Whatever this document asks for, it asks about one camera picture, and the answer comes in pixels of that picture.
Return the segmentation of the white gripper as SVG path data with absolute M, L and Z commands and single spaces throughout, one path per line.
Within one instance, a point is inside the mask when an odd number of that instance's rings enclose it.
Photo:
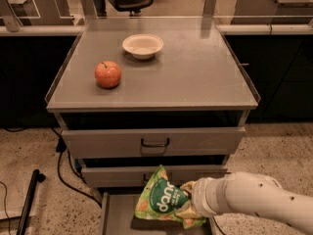
M 192 196 L 192 202 L 186 202 L 175 214 L 183 219 L 197 219 L 232 212 L 226 196 L 226 189 L 230 185 L 228 177 L 201 178 L 182 184 L 180 189 Z

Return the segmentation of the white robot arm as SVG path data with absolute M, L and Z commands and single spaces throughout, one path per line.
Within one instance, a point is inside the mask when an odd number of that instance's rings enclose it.
M 243 213 L 280 221 L 305 235 L 313 235 L 313 198 L 283 189 L 271 176 L 240 171 L 222 178 L 189 181 L 181 189 L 191 199 L 175 211 L 179 217 Z

